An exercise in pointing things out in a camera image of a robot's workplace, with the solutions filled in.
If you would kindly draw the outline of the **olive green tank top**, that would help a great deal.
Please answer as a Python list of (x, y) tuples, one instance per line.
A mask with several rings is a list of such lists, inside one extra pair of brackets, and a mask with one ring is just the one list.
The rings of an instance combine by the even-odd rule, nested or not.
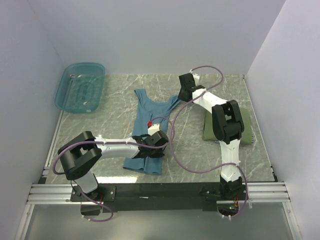
[[(244, 123), (244, 132), (242, 133), (240, 143), (242, 145), (251, 145), (254, 142), (254, 136), (252, 131), (250, 113), (247, 109), (241, 107), (240, 113)], [(204, 118), (203, 136), (204, 141), (214, 141), (219, 144), (219, 140), (216, 138), (213, 131), (212, 115), (207, 111)]]

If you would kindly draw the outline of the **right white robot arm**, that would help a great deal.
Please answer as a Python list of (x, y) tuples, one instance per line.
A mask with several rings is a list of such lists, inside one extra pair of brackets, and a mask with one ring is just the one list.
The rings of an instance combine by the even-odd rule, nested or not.
[(245, 125), (240, 107), (235, 100), (225, 100), (209, 92), (204, 86), (196, 85), (195, 75), (180, 75), (178, 99), (203, 107), (212, 118), (212, 130), (219, 141), (222, 167), (219, 193), (226, 200), (232, 199), (244, 190), (241, 172), (238, 169), (239, 147)]

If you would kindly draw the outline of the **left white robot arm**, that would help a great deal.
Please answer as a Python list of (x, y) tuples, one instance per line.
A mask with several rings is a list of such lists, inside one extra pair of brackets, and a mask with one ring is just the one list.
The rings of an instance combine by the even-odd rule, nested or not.
[(58, 150), (52, 171), (74, 181), (81, 188), (82, 195), (88, 201), (94, 201), (100, 195), (100, 188), (91, 168), (98, 160), (160, 158), (164, 156), (168, 142), (162, 130), (126, 139), (105, 139), (85, 131)]

